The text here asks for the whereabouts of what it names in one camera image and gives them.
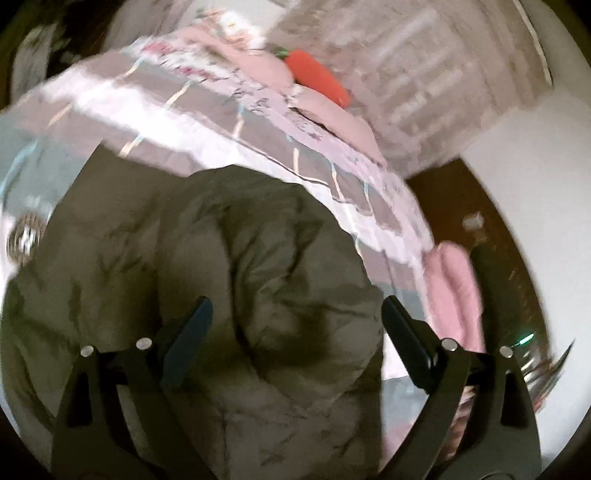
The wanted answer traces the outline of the olive green puffer jacket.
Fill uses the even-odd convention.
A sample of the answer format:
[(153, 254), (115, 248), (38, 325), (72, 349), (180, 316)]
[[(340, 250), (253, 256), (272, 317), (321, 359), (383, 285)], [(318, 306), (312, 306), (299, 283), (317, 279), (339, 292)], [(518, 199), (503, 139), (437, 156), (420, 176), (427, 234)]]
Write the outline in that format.
[(7, 285), (4, 388), (51, 459), (83, 346), (133, 347), (211, 300), (171, 407), (221, 479), (363, 479), (381, 461), (382, 292), (303, 186), (229, 166), (180, 177), (98, 148)]

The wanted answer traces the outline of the pink folded blanket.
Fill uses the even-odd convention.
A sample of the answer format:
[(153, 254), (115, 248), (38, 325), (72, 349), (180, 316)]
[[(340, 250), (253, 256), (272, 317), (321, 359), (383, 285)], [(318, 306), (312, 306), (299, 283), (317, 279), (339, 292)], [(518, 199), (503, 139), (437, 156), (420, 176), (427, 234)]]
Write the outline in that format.
[(480, 288), (468, 252), (444, 241), (423, 256), (430, 324), (465, 350), (486, 351)]

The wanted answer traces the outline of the dark brown wooden nightstand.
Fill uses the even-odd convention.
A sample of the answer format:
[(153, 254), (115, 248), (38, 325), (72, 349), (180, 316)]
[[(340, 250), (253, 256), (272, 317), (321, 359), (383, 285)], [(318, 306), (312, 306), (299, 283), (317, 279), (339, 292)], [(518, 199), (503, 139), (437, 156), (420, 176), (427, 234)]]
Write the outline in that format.
[(484, 305), (486, 347), (507, 345), (526, 368), (553, 362), (546, 321), (521, 251), (485, 187), (456, 159), (407, 180), (436, 242), (470, 256)]

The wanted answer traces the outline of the grey white patchwork bedspread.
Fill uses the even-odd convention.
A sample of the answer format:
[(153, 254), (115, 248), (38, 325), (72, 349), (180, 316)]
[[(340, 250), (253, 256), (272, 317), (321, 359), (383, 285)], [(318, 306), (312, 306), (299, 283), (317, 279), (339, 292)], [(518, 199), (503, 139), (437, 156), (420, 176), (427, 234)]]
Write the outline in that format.
[(405, 180), (176, 34), (68, 68), (1, 113), (1, 279), (29, 260), (99, 146), (178, 176), (240, 165), (303, 186), (353, 237), (370, 281), (430, 318), (431, 229)]

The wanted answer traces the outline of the grey patterned curtain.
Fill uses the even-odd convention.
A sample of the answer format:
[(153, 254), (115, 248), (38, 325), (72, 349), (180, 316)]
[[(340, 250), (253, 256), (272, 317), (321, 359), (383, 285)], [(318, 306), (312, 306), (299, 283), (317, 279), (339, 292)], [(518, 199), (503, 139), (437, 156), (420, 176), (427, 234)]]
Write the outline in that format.
[(518, 1), (300, 1), (267, 37), (332, 71), (403, 176), (454, 159), (553, 87)]

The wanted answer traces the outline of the pink bed pillow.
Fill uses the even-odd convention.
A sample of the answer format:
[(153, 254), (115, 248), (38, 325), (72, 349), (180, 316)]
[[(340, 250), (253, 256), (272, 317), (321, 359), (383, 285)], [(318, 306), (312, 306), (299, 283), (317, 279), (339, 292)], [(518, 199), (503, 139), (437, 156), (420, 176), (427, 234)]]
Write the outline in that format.
[(386, 159), (367, 122), (349, 112), (349, 108), (342, 109), (321, 93), (297, 83), (283, 60), (270, 51), (240, 50), (214, 37), (199, 23), (184, 27), (176, 34), (185, 41), (214, 50), (230, 64), (238, 67), (249, 79), (289, 98), (291, 107), (324, 126), (374, 163), (381, 166), (386, 164)]

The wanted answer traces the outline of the orange carrot plush pillow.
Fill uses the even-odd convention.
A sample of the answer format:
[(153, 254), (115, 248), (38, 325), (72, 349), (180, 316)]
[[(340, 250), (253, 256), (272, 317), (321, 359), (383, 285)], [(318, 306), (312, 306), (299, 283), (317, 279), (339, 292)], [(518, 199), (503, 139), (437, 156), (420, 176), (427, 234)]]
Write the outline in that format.
[(321, 93), (342, 109), (349, 108), (351, 104), (349, 92), (327, 67), (307, 51), (277, 47), (274, 55), (283, 60), (297, 83)]

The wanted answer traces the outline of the floral patterned pillow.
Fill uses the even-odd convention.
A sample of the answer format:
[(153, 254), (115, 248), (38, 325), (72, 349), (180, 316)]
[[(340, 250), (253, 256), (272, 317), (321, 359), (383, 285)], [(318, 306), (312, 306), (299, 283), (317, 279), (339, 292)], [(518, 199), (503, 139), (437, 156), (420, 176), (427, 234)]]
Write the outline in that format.
[(242, 14), (226, 9), (202, 10), (197, 21), (201, 26), (229, 45), (245, 51), (264, 50), (267, 46), (263, 30)]

